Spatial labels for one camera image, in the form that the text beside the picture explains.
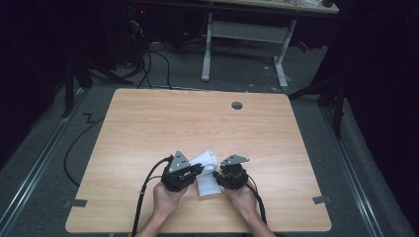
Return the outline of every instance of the wooden table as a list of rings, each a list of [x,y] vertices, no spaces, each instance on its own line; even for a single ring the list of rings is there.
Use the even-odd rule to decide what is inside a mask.
[[[241,110],[231,104],[240,102]],[[128,233],[138,191],[155,163],[176,150],[189,159],[210,149],[218,161],[232,153],[255,180],[268,225],[279,231],[331,228],[307,152],[286,95],[119,89],[66,222],[72,233]],[[154,173],[161,175],[164,163]],[[152,180],[140,224],[153,205]],[[249,232],[225,195],[198,197],[193,184],[162,232]]]

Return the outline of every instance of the floor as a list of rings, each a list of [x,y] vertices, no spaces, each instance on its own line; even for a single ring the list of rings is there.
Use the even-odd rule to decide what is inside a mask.
[[[200,79],[204,50],[199,41],[189,43],[183,49],[157,42],[150,50],[167,58],[169,81],[175,90],[282,94],[308,86],[327,52],[327,47],[307,53],[290,47],[284,59],[289,88],[282,90],[271,57],[277,47],[248,41],[236,45],[216,44],[212,49],[208,82]],[[154,52],[150,56],[147,75],[150,84],[144,80],[140,88],[168,89],[166,60]],[[150,61],[147,55],[144,60],[148,69]],[[117,73],[130,70],[121,66]],[[129,78],[133,81],[130,86],[103,78],[94,79],[92,89],[76,90],[76,109],[68,118],[62,117],[64,90],[61,88],[55,96],[55,103],[33,125],[30,134],[0,173],[0,213],[4,213],[0,236],[110,236],[109,233],[71,234],[65,230],[70,211],[68,203],[74,199],[77,187],[65,174],[64,160],[69,175],[80,182],[101,126],[98,122],[91,127],[86,114],[91,115],[92,121],[104,117],[115,90],[135,88],[143,76],[144,71],[141,71]],[[415,236],[377,169],[348,103],[345,103],[342,121],[343,139],[339,140],[330,128],[333,108],[318,108],[315,99],[316,96],[304,96],[292,101],[292,106],[321,192],[331,199],[326,207],[332,229],[324,233],[280,234]]]

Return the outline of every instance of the gray carpet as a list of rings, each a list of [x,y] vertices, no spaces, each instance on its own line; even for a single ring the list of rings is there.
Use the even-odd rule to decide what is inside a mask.
[[[157,44],[154,49],[161,46],[162,44]],[[269,54],[273,47],[275,46],[269,45],[258,48],[258,50]],[[303,53],[298,48],[291,47],[284,60],[290,87],[283,91],[279,88],[271,57],[255,55],[253,49],[241,46],[226,53],[220,51],[228,50],[228,46],[215,48],[216,52],[212,55],[211,79],[207,83],[203,83],[200,79],[203,63],[201,48],[186,47],[183,50],[178,50],[167,46],[159,52],[164,54],[170,62],[170,83],[174,88],[289,94],[310,83],[319,62],[327,51],[327,48],[324,47]],[[165,60],[156,54],[151,54],[151,57],[152,66],[148,78],[152,87],[166,86],[167,65]],[[124,74],[126,71],[128,69],[120,68],[118,73]],[[135,82],[134,85],[138,83],[142,75],[143,72],[131,79]],[[67,200],[74,199],[77,188],[64,174],[63,159],[70,144],[90,126],[90,123],[86,123],[87,117],[83,114],[92,114],[92,120],[102,118],[106,114],[114,91],[120,87],[121,85],[110,81],[95,80],[94,87],[87,93],[87,97],[75,112],[62,138],[58,140],[52,153],[52,159],[10,230],[9,236],[109,236],[109,234],[73,235],[65,231],[65,221],[70,209],[64,204]],[[281,234],[284,236],[369,236],[368,229],[343,173],[334,136],[327,128],[329,124],[325,121],[312,97],[293,101],[292,105],[321,192],[332,200],[326,205],[332,229],[325,233]],[[60,123],[62,113],[63,90],[60,90],[56,95],[55,104],[34,124],[31,133],[0,173],[0,190],[2,192],[0,213],[6,211],[20,184],[25,180],[41,154],[48,138]],[[90,129],[78,140],[69,153],[68,171],[77,182],[82,179],[100,127],[101,124],[98,123]],[[414,236],[382,179],[347,104],[342,123],[342,134],[345,148],[370,198],[383,235]]]

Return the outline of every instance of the black cable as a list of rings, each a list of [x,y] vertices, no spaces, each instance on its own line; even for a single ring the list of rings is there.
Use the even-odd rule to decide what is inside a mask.
[[[167,57],[165,57],[163,54],[156,52],[156,51],[149,51],[151,53],[155,53],[161,57],[163,57],[164,60],[166,60],[166,64],[167,64],[167,85],[169,86],[169,89],[172,90],[172,86],[170,85],[170,64],[169,64],[169,60],[167,59]]]
[[[251,181],[252,181],[252,183],[253,183],[253,186],[255,186],[255,190],[256,190],[256,192],[258,192],[258,187],[256,186],[256,182],[253,180],[253,178],[252,178],[251,176],[247,175],[247,177],[249,177],[249,178],[250,178],[250,180],[251,180]]]
[[[147,55],[148,55],[148,61],[149,61],[150,64],[148,65],[148,70],[147,71],[144,70],[145,71],[145,75],[139,81],[138,85],[136,86],[136,89],[138,89],[141,86],[142,82],[144,82],[144,79],[147,78],[148,73],[151,70],[151,55],[150,55],[150,52],[149,51],[147,52]]]
[[[135,219],[134,219],[133,226],[132,226],[132,236],[135,236],[136,229],[138,228],[138,220],[139,220],[139,215],[141,213],[141,206],[142,206],[142,201],[144,200],[145,190],[147,189],[147,183],[150,180],[152,180],[154,178],[157,178],[157,176],[152,177],[152,178],[150,178],[150,177],[153,174],[154,170],[157,169],[157,167],[161,163],[166,162],[166,161],[169,162],[170,158],[171,157],[166,157],[166,158],[160,160],[159,162],[157,162],[157,164],[155,164],[154,167],[148,173],[147,178],[145,179],[144,184],[142,185],[141,192],[139,193],[138,203],[136,204]]]
[[[268,225],[268,222],[266,221],[265,205],[262,202],[262,198],[259,196],[258,192],[255,191],[255,189],[253,189],[253,187],[251,187],[249,184],[244,184],[244,185],[247,186],[247,188],[249,188],[253,192],[253,195],[255,196],[256,200],[259,202],[259,209],[261,211],[262,221],[266,225]]]
[[[68,147],[67,152],[65,152],[65,156],[64,156],[64,172],[65,175],[67,176],[67,178],[71,181],[71,183],[73,183],[75,186],[80,187],[80,184],[77,183],[70,175],[70,173],[68,173],[67,170],[67,159],[68,159],[68,154],[70,153],[71,149],[73,148],[73,146],[77,143],[77,141],[88,131],[90,130],[90,128],[92,128],[94,125],[98,124],[99,122],[101,122],[102,120],[104,120],[105,117],[100,118],[99,120],[96,120],[94,123],[92,123],[89,127],[87,127],[86,129],[84,129],[84,131],[82,133],[80,133],[80,135],[71,143],[71,145]]]

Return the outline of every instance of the dark background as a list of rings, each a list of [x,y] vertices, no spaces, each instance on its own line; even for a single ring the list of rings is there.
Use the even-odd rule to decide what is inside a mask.
[[[292,45],[303,41],[309,47],[329,46],[312,84],[346,81],[344,93],[366,143],[403,213],[419,233],[419,205],[415,203],[419,199],[418,2],[336,3],[340,17],[362,21],[301,19]],[[132,55],[126,53],[131,41],[121,5],[2,1],[0,11],[3,167],[31,124],[53,103],[71,55],[82,54],[108,69],[132,62]],[[145,29],[182,47],[183,32],[194,36],[202,18],[203,13],[149,9]],[[331,83],[314,93],[324,96],[337,91],[339,85]]]

